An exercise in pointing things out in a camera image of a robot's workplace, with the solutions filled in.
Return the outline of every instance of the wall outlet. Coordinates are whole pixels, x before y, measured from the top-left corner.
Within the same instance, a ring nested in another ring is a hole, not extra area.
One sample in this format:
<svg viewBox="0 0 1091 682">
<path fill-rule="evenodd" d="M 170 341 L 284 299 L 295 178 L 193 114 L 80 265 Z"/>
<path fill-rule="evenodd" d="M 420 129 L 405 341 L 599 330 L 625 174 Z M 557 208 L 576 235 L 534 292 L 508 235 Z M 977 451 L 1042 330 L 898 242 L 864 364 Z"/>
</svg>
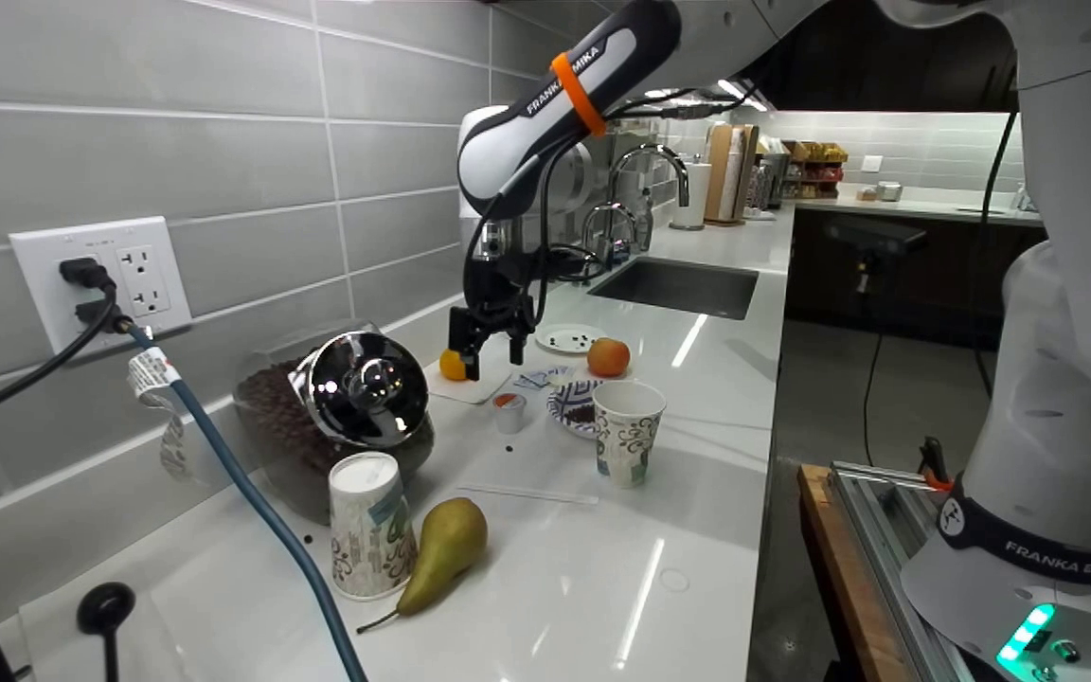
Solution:
<svg viewBox="0 0 1091 682">
<path fill-rule="evenodd" d="M 133 322 L 152 326 L 155 333 L 193 322 L 163 216 L 80 224 L 57 231 L 15 231 L 11 250 L 45 322 L 53 352 L 61 352 L 83 333 L 76 307 L 87 299 L 102 299 L 98 292 L 61 280 L 57 265 L 68 258 L 102 261 L 106 273 L 117 280 L 117 303 Z M 129 345 L 129 337 L 98 333 L 83 349 L 83 356 L 117 345 Z"/>
<path fill-rule="evenodd" d="M 883 171 L 883 155 L 860 155 L 860 171 L 864 174 L 879 174 Z"/>
</svg>

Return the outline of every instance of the yellow pear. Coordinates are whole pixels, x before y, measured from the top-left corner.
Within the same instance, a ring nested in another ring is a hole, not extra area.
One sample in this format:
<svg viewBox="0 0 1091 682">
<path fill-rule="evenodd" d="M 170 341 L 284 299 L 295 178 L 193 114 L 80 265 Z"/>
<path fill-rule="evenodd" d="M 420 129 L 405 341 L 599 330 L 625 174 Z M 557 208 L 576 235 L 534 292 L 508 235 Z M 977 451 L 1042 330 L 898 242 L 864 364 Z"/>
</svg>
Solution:
<svg viewBox="0 0 1091 682">
<path fill-rule="evenodd" d="M 481 508 L 470 496 L 451 496 L 436 504 L 424 515 L 420 553 L 417 553 L 417 565 L 409 568 L 409 580 L 402 587 L 394 614 L 371 625 L 360 625 L 356 633 L 367 633 L 390 618 L 409 618 L 409 614 L 436 606 L 458 587 L 458 580 L 466 576 L 466 568 L 481 561 L 481 553 L 485 553 Z"/>
</svg>

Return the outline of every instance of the white cup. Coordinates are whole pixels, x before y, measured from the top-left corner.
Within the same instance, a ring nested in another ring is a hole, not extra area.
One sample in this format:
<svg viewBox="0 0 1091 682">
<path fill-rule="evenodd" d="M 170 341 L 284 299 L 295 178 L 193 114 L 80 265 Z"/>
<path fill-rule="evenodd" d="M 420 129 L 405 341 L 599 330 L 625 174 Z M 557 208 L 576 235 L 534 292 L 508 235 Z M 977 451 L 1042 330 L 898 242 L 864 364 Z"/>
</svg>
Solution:
<svg viewBox="0 0 1091 682">
<path fill-rule="evenodd" d="M 595 470 L 617 485 L 644 485 L 663 421 L 663 398 L 636 379 L 599 383 L 595 405 Z"/>
<path fill-rule="evenodd" d="M 519 432 L 527 424 L 527 398 L 523 394 L 496 394 L 492 398 L 500 432 Z"/>
<path fill-rule="evenodd" d="M 349 595 L 394 591 L 417 557 L 398 458 L 356 451 L 330 466 L 330 565 Z"/>
</svg>

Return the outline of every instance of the white robot body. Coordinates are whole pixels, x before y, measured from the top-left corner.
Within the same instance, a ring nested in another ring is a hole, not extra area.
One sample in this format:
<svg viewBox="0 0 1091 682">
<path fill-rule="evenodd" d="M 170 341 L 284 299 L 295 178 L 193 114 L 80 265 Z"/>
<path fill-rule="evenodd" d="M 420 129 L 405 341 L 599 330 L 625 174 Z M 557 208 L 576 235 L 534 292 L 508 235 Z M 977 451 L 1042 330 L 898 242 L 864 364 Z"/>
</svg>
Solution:
<svg viewBox="0 0 1091 682">
<path fill-rule="evenodd" d="M 602 99 L 599 106 L 640 87 L 693 87 L 731 76 L 822 0 L 674 0 L 667 4 L 671 15 L 659 11 L 663 4 L 625 4 L 633 8 L 633 23 L 625 27 L 644 34 L 640 45 L 652 38 L 667 42 L 667 49 L 678 45 L 667 61 L 621 68 L 621 42 L 606 42 L 614 49 L 599 64 L 580 64 L 576 57 L 583 87 Z M 1030 606 L 1053 602 L 1061 606 L 1057 633 L 1080 644 L 1091 637 L 1091 4 L 875 4 L 902 27 L 947 27 L 989 11 L 1008 27 L 1019 53 L 1027 182 L 1049 242 L 1008 273 L 1008 318 L 989 421 L 958 496 L 939 515 L 939 534 L 902 572 L 902 587 L 928 625 L 996 671 L 1023 678 L 1004 667 L 1004 652 Z M 599 27 L 583 45 L 599 45 L 595 38 L 617 38 L 617 23 Z M 474 205 L 489 205 L 496 220 L 508 216 L 492 208 L 492 197 L 511 197 L 508 186 L 519 182 L 527 189 L 534 182 L 527 171 L 534 163 L 527 159 L 553 140 L 580 136 L 576 125 L 557 125 L 572 121 L 557 87 L 553 102 L 538 99 L 462 136 L 462 193 Z M 504 205 L 515 216 L 530 197 L 519 193 Z"/>
<path fill-rule="evenodd" d="M 1091 4 L 993 11 L 1019 53 L 1027 174 L 1049 242 L 1008 273 L 996 394 L 962 493 L 1027 534 L 1091 549 Z M 939 534 L 905 565 L 902 587 L 924 621 L 993 667 L 1038 599 L 1061 606 L 1057 633 L 1076 621 L 1076 637 L 1091 637 L 1091 583 L 955 549 Z M 1091 640 L 1080 644 L 1076 667 L 1091 671 Z"/>
</svg>

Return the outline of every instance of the blue cable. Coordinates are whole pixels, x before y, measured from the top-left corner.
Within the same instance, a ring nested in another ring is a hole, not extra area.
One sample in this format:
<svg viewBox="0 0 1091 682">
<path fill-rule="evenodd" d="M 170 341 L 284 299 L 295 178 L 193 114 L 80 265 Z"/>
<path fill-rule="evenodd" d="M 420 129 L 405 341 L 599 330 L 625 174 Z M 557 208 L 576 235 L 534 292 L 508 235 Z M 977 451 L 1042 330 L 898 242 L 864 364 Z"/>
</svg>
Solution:
<svg viewBox="0 0 1091 682">
<path fill-rule="evenodd" d="M 155 349 L 152 333 L 144 326 L 133 326 L 133 345 L 136 349 Z M 360 655 L 349 640 L 349 625 L 341 618 L 341 610 L 333 606 L 330 583 L 322 580 L 314 557 L 303 549 L 303 542 L 284 527 L 284 519 L 277 515 L 277 508 L 265 500 L 265 493 L 246 477 L 242 462 L 235 458 L 231 443 L 216 432 L 216 424 L 208 421 L 205 405 L 197 402 L 197 394 L 189 390 L 186 379 L 170 383 L 170 394 L 189 409 L 189 417 L 197 421 L 197 428 L 205 432 L 216 462 L 231 474 L 231 481 L 239 485 L 239 493 L 246 496 L 246 504 L 269 523 L 269 530 L 280 538 L 280 546 L 292 553 L 295 568 L 303 568 L 322 621 L 330 629 L 333 648 L 341 652 L 341 663 L 349 671 L 352 682 L 367 682 Z"/>
</svg>

